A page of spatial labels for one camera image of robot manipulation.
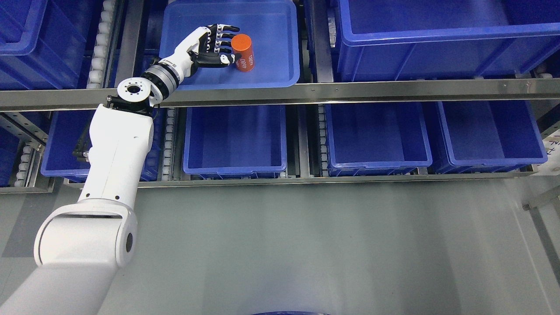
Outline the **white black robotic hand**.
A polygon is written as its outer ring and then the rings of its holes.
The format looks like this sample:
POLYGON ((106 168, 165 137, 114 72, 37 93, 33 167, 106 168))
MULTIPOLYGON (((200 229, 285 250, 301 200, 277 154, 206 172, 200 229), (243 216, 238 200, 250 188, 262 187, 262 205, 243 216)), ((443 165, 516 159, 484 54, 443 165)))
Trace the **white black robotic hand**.
POLYGON ((229 24, 209 24, 192 31, 174 50, 174 53, 158 65, 182 81, 192 77, 199 68, 226 68, 236 64, 240 53, 233 52, 232 39, 240 28, 229 24))

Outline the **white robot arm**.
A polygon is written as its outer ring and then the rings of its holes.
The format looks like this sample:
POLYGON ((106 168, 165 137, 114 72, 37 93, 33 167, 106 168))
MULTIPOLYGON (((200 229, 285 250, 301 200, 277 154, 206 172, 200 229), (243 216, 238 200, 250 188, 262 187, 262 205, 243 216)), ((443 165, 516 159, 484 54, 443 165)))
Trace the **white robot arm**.
POLYGON ((184 80, 156 59, 95 110, 90 169, 76 203, 54 210, 34 241, 36 269, 1 305, 3 315, 95 315, 135 250, 134 205, 152 147, 153 107, 184 80))

